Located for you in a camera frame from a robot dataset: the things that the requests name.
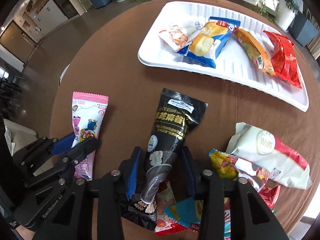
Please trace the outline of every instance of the round table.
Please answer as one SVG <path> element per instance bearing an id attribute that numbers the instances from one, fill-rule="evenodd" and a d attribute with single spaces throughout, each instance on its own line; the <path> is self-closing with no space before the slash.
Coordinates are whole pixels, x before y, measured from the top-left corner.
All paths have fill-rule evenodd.
<path id="1" fill-rule="evenodd" d="M 162 7 L 169 1 L 142 3 L 114 18 L 98 30 L 76 54 L 64 75 L 55 98 L 50 136 L 61 138 L 72 132 L 73 91 L 109 96 L 109 105 L 100 130 L 101 147 L 95 155 L 94 178 L 119 166 L 130 157 L 134 146 L 147 148 L 157 105 L 163 88 L 209 103 L 202 123 L 186 136 L 185 145 L 193 157 L 210 165 L 212 148 L 225 151 L 237 122 L 270 131 L 302 154 L 311 167 L 314 182 L 307 190 L 282 186 L 275 206 L 278 220 L 288 233 L 303 216 L 319 183 L 320 90 L 310 66 L 295 50 L 306 83 L 310 106 L 307 112 L 261 91 L 198 73 L 148 67 L 139 62 L 138 49 Z M 255 12 L 224 0 L 185 0 L 229 8 L 270 24 Z M 170 181 L 178 200 L 186 197 L 179 162 Z M 156 235 L 123 219 L 126 239 L 152 239 Z M 196 239 L 190 230 L 166 236 Z"/>

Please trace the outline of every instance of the metal bolt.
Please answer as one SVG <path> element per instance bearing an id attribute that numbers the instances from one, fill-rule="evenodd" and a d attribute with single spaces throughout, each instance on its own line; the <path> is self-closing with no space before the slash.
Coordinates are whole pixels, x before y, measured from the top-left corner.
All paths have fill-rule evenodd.
<path id="1" fill-rule="evenodd" d="M 84 179 L 77 179 L 77 180 L 76 180 L 76 184 L 77 184 L 77 185 L 82 185 L 82 184 L 84 184 Z"/>
<path id="2" fill-rule="evenodd" d="M 59 184 L 62 186 L 65 183 L 65 179 L 59 179 Z"/>
<path id="3" fill-rule="evenodd" d="M 247 180 L 246 178 L 244 178 L 244 177 L 240 177 L 240 178 L 239 178 L 239 182 L 240 182 L 241 184 L 247 184 L 248 180 Z"/>
<path id="4" fill-rule="evenodd" d="M 202 173 L 204 176 L 211 176 L 212 175 L 212 171 L 210 171 L 210 170 L 204 170 L 204 171 L 202 171 Z"/>
<path id="5" fill-rule="evenodd" d="M 111 175 L 112 176 L 119 176 L 120 175 L 120 171 L 119 170 L 113 170 L 113 171 L 111 171 Z"/>

